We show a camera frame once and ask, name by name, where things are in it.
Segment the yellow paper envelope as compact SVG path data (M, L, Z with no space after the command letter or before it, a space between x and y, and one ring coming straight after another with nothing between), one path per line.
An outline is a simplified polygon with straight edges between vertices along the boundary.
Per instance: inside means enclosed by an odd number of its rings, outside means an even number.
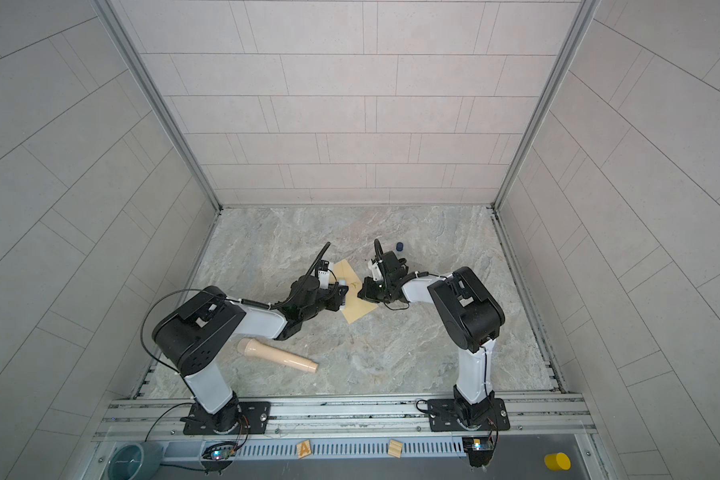
M346 259L334 263L332 265L332 271L339 281L344 281L349 287L349 291L345 297L345 306L342 309L342 313L349 324L354 323L378 308L376 303L359 298L358 294L363 286L363 281Z

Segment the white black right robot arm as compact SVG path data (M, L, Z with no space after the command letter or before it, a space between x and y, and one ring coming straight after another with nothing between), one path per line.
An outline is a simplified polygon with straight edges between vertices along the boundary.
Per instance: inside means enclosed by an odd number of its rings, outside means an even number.
M436 308L458 347L455 415L468 428L486 422L495 399L492 355L506 322L498 301L469 267L448 275L412 271L393 252L378 253L368 265L371 275L363 280L360 299L384 305L426 303Z

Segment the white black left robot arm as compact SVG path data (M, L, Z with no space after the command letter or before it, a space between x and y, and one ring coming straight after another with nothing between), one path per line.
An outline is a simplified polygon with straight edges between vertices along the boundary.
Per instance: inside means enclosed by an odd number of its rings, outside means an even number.
M234 300L208 286L161 320L151 337L193 394L198 418L224 433L236 425L238 405L216 363L227 342L235 335L287 340L319 313L339 311L348 292L344 281L312 274L295 281L288 299L278 304Z

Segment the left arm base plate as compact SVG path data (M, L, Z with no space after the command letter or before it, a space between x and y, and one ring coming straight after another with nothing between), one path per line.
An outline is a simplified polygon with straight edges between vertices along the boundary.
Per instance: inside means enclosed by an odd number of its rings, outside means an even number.
M181 418L185 435L263 434L266 431L272 404L266 401L232 399L215 414L195 403Z

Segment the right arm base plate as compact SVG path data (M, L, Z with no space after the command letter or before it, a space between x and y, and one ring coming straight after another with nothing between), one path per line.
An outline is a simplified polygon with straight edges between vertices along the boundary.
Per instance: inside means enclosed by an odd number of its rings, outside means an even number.
M462 419L453 398L427 399L420 407L429 421L432 432L504 432L511 429L505 402L496 398L482 420L468 423Z

